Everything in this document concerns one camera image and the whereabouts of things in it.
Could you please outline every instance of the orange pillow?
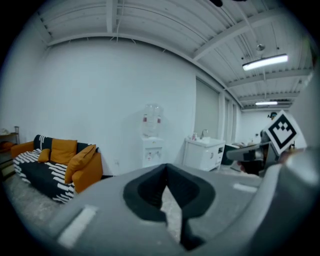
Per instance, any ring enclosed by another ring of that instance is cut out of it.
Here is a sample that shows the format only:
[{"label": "orange pillow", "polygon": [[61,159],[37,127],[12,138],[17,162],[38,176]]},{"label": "orange pillow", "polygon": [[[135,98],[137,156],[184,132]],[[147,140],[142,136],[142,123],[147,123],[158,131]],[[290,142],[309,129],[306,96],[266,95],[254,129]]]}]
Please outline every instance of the orange pillow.
[{"label": "orange pillow", "polygon": [[72,182],[72,175],[74,175],[76,171],[81,170],[83,167],[85,167],[89,163],[95,152],[96,145],[90,145],[80,151],[74,157],[72,157],[65,171],[64,183]]},{"label": "orange pillow", "polygon": [[51,161],[67,165],[77,153],[77,140],[52,139]]},{"label": "orange pillow", "polygon": [[45,148],[41,151],[39,157],[38,157],[38,162],[39,163],[46,163],[49,161],[49,155],[50,155],[50,148]]}]

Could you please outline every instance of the fluorescent light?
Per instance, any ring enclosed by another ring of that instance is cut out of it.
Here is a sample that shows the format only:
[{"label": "fluorescent light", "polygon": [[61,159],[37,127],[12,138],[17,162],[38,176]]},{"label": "fluorescent light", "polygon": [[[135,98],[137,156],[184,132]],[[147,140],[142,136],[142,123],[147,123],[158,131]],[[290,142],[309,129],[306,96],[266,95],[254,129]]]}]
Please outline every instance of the fluorescent light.
[{"label": "fluorescent light", "polygon": [[277,63],[282,63],[282,62],[287,62],[287,61],[288,61],[288,55],[281,54],[281,55],[272,56],[269,58],[262,58],[259,60],[249,62],[249,63],[243,64],[242,67],[245,71],[247,71],[247,70],[253,70],[256,68],[277,64]]},{"label": "fluorescent light", "polygon": [[266,102],[256,102],[255,104],[257,106],[261,106],[261,105],[277,105],[278,102],[277,101],[266,101]]}]

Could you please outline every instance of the black and white striped blanket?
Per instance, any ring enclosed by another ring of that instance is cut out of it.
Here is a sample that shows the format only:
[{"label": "black and white striped blanket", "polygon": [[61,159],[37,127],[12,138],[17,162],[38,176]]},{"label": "black and white striped blanket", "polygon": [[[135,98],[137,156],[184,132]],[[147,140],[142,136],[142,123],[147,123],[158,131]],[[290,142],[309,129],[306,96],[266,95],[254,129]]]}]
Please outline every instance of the black and white striped blanket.
[{"label": "black and white striped blanket", "polygon": [[75,185],[65,184],[67,166],[55,162],[39,163],[41,149],[27,151],[13,159],[15,172],[24,182],[48,197],[61,203],[67,203],[74,197]]}]

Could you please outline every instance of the couch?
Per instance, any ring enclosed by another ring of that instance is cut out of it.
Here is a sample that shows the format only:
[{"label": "couch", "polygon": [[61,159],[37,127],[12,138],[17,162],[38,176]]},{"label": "couch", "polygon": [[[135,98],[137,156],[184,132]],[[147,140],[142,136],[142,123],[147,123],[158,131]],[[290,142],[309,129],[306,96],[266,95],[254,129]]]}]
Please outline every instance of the couch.
[{"label": "couch", "polygon": [[[55,201],[66,203],[90,185],[101,180],[103,175],[101,154],[98,149],[86,166],[72,175],[72,182],[65,183],[67,165],[53,161],[38,162],[42,150],[52,148],[53,138],[35,136],[33,141],[11,148],[15,172],[21,179]],[[76,153],[85,149],[86,143],[76,144]]]}]

